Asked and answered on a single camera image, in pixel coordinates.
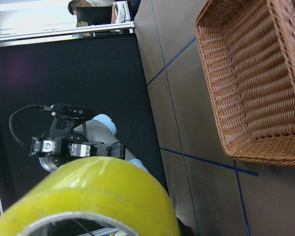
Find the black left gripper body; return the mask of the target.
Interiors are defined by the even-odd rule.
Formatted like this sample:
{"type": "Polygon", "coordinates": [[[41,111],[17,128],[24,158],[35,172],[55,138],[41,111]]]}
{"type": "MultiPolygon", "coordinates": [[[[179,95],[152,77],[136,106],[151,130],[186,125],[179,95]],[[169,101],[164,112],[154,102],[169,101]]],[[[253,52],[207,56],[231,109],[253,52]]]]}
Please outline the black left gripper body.
{"type": "Polygon", "coordinates": [[[66,164],[79,158],[107,155],[107,144],[89,141],[81,132],[40,139],[41,164],[66,164]]]}

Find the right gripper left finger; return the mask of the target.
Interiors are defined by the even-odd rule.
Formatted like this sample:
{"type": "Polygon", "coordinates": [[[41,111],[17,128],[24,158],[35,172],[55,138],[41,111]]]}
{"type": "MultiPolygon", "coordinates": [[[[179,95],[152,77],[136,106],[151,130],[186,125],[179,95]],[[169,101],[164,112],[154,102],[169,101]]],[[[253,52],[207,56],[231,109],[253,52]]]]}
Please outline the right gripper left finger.
{"type": "Polygon", "coordinates": [[[39,137],[32,137],[31,146],[29,149],[29,156],[31,157],[43,157],[42,152],[42,139],[39,137]]]}

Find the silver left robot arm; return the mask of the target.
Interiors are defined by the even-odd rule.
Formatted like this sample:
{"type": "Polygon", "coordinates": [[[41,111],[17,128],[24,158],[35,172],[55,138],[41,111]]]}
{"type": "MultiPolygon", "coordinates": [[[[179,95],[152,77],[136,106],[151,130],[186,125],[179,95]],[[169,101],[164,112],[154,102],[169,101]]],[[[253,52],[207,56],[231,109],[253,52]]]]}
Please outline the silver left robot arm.
{"type": "Polygon", "coordinates": [[[79,158],[107,156],[126,160],[147,171],[117,138],[117,128],[112,119],[99,114],[93,119],[54,119],[50,131],[41,137],[33,137],[29,154],[39,159],[48,172],[79,158]]]}

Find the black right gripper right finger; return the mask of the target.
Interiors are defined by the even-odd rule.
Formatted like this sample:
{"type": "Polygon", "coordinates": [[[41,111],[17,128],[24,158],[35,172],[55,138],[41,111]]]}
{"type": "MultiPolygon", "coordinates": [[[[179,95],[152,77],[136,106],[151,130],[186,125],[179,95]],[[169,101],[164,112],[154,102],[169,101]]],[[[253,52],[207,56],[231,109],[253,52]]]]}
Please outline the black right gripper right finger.
{"type": "Polygon", "coordinates": [[[126,147],[120,142],[108,144],[106,147],[106,156],[125,159],[126,147]]]}

